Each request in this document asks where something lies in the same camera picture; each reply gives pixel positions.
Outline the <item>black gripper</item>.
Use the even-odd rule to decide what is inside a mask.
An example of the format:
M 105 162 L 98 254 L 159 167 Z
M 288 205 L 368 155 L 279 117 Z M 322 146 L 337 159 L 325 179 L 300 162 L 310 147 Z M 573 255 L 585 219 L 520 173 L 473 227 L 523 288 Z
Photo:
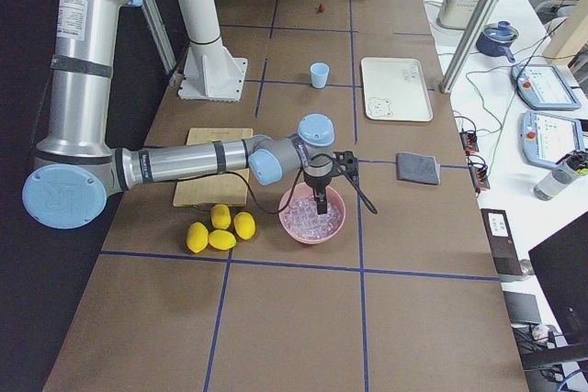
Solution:
M 328 212 L 328 200 L 325 188 L 331 182 L 332 169 L 332 157 L 328 154 L 316 155 L 303 168 L 304 181 L 314 190 L 314 201 L 318 215 L 324 215 Z

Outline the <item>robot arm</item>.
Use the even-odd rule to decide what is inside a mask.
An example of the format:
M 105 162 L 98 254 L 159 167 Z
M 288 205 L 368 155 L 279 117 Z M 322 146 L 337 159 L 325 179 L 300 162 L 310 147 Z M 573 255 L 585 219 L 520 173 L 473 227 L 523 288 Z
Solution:
M 22 201 L 39 223 L 61 230 L 93 221 L 107 199 L 135 185 L 249 170 L 261 185 L 302 171 L 320 213 L 335 176 L 334 125 L 311 114 L 281 140 L 265 135 L 128 151 L 106 145 L 107 108 L 119 22 L 130 0 L 60 0 L 51 60 L 51 114 Z

